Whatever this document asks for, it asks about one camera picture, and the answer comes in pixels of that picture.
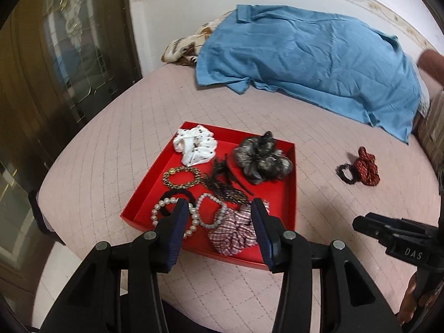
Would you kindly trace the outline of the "red patterned scrunchie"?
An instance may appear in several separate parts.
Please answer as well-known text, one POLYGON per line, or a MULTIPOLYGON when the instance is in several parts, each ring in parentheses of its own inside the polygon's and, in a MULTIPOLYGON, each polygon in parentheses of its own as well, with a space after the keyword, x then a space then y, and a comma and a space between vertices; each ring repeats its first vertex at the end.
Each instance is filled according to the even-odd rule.
POLYGON ((357 179, 365 186, 377 186, 380 182, 375 156, 367 152, 365 147, 359 147, 358 157, 353 163, 357 179))

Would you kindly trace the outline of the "red white plaid scrunchie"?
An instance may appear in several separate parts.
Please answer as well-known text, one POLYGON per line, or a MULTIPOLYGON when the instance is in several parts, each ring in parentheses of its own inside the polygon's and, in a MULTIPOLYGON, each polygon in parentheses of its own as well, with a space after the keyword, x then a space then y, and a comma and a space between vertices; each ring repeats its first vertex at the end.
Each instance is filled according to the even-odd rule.
POLYGON ((242 205, 239 210, 228 208, 221 224, 208 233, 215 250, 223 256, 234 256, 257 244, 251 218, 251 205, 242 205))

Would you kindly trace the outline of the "pink quilted mattress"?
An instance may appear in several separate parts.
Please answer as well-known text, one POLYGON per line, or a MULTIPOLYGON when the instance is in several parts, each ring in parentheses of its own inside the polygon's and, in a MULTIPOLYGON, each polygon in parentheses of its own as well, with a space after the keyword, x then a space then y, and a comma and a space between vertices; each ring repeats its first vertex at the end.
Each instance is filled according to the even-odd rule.
POLYGON ((271 131, 296 146, 296 231, 318 243, 345 242, 391 308, 399 309, 414 267, 387 256, 377 241, 356 233, 352 221, 374 212, 437 223, 438 181, 416 139, 403 143, 380 128, 280 93, 250 89, 239 95, 224 87, 199 89, 194 70, 176 65, 148 74, 117 98, 111 112, 117 128, 118 188, 116 194, 104 195, 111 213, 104 220, 109 236, 100 241, 122 244, 137 237, 120 213, 182 123, 257 134, 271 131), (357 179, 353 163, 359 147, 375 156, 377 186, 357 179))

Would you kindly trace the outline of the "striped brown pillow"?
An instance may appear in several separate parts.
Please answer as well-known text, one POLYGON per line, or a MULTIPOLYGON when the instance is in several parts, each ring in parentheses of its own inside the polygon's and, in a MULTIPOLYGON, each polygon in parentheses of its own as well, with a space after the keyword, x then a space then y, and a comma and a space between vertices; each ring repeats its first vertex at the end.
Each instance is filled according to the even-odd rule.
POLYGON ((430 107, 418 120, 415 136, 437 173, 443 164, 443 55, 425 50, 417 66, 429 92, 430 107))

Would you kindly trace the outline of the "grey black fluffy scrunchie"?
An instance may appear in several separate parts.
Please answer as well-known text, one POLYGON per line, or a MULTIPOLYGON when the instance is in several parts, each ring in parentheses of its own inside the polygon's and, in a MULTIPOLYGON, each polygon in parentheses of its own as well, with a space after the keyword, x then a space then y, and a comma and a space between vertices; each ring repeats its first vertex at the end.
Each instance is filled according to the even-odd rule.
POLYGON ((249 183, 258 185, 269 180, 283 180, 293 171, 293 162, 276 144, 271 131, 267 131, 261 136, 244 139, 233 150, 236 164, 249 183))

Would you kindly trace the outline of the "brown beaded hair clip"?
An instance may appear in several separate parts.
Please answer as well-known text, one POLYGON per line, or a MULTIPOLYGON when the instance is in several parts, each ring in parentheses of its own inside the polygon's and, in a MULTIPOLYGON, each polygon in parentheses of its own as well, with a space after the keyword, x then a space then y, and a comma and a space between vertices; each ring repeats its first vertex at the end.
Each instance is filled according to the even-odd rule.
POLYGON ((254 195, 230 169, 227 155, 223 159, 214 159, 211 172, 203 175, 202 184, 213 192, 216 198, 237 205, 249 205, 248 196, 254 195))

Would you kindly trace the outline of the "red shallow tray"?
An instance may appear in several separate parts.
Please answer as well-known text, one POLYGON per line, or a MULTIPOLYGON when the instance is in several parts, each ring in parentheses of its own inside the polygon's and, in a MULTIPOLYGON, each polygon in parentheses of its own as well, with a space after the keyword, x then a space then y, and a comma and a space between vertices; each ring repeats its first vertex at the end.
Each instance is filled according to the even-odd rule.
MULTIPOLYGON (((209 124, 203 124, 203 126, 213 132, 218 142, 216 157, 227 160, 229 169, 240 182, 233 185, 244 190, 249 200, 262 198, 267 201, 269 214, 277 216, 286 229, 293 230, 296 223, 296 168, 293 168, 283 180, 267 181, 258 185, 251 184, 244 177, 242 169, 237 166, 232 157, 232 150, 244 139, 254 137, 255 133, 209 124)), ((181 159, 182 154, 175 151, 172 142, 169 141, 123 209, 120 216, 125 222, 140 231, 153 229, 152 210, 161 200, 161 196, 168 191, 168 187, 163 183, 163 174, 170 168, 181 166, 181 159)), ((224 256, 215 250, 208 238, 208 231, 202 227, 198 228, 190 238, 184 240, 182 249, 234 265, 268 269, 263 263, 260 248, 257 245, 246 248, 235 256, 224 256)))

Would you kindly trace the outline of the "white dotted scrunchie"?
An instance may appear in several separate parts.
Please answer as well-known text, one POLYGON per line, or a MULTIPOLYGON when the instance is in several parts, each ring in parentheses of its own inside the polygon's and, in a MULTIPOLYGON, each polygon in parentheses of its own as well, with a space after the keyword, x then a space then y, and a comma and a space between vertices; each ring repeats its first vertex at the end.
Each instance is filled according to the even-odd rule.
POLYGON ((191 129, 179 128, 172 143, 175 151, 182 154, 181 164, 186 167, 210 162, 216 156, 218 147, 214 133, 203 125, 191 129))

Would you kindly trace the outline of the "blue cloth sheet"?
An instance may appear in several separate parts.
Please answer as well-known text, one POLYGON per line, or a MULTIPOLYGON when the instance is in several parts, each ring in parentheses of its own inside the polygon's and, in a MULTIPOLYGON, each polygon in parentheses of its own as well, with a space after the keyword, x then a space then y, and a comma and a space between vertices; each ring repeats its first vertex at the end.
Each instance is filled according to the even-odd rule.
POLYGON ((398 39, 340 14, 240 4, 200 50, 196 81, 281 91, 408 141, 422 87, 398 39))

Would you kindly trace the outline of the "beige floral patterned blanket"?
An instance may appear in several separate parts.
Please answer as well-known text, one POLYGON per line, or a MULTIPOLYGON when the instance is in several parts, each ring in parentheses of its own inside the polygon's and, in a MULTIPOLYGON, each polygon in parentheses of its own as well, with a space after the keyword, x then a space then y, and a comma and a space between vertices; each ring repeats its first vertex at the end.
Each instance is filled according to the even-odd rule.
POLYGON ((231 13, 232 11, 228 11, 217 19, 206 22, 192 35, 173 40, 163 52, 161 61, 164 63, 195 67, 204 43, 231 13))

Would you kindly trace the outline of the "dark wooden glass door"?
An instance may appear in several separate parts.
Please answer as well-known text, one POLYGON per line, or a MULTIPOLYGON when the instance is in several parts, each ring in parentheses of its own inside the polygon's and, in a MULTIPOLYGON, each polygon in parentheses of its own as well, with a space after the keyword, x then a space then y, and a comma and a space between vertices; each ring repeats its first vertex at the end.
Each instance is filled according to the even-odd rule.
POLYGON ((1 0, 1 294, 30 307, 54 238, 106 239, 111 108, 142 76, 129 0, 1 0))

